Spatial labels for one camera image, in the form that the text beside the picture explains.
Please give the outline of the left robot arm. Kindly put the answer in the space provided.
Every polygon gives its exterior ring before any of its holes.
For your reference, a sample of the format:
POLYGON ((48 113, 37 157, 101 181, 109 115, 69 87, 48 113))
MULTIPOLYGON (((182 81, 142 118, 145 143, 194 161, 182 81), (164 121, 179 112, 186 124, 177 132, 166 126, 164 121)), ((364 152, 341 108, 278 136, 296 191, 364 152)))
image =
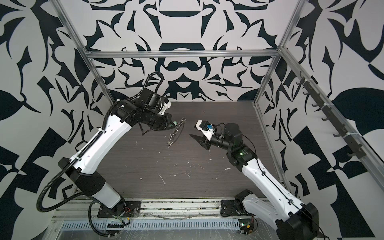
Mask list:
POLYGON ((151 131, 175 128, 167 109, 172 103, 162 97, 153 100, 122 100, 108 110, 102 127, 91 140, 70 159, 59 166, 81 193, 102 205, 111 216, 124 213, 125 200, 98 172, 98 166, 112 147, 135 125, 147 125, 151 131))

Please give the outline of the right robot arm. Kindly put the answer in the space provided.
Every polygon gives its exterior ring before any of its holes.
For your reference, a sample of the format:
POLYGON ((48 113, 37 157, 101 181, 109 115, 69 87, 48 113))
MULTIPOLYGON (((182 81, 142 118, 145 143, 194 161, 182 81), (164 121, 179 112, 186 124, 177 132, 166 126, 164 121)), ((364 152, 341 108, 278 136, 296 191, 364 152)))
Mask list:
POLYGON ((203 148, 215 146, 227 152, 232 166, 250 179, 264 194, 260 200, 249 190, 236 195, 238 212, 253 215, 272 227, 281 240, 316 240, 320 235, 319 212, 313 204, 304 204, 292 195, 263 165, 255 151, 245 143, 238 124, 228 123, 221 132, 208 121, 199 120, 192 135, 203 148))

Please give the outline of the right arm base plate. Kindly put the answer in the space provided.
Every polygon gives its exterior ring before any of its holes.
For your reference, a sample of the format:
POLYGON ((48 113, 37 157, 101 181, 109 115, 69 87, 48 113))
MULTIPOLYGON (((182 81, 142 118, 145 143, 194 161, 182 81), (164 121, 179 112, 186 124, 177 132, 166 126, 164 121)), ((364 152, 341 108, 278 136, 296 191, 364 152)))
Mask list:
POLYGON ((222 217, 232 216, 255 216, 245 210, 243 204, 238 200, 221 200, 220 215, 222 217))

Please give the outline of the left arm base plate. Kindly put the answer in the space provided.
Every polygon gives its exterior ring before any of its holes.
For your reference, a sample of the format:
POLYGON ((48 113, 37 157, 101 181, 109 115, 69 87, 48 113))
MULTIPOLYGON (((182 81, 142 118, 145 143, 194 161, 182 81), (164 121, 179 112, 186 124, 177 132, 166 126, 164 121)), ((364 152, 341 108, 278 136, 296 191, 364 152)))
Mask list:
POLYGON ((141 211, 141 201, 120 201, 114 208, 109 209, 104 204, 99 207, 98 218, 113 218, 119 216, 130 218, 138 215, 141 211))

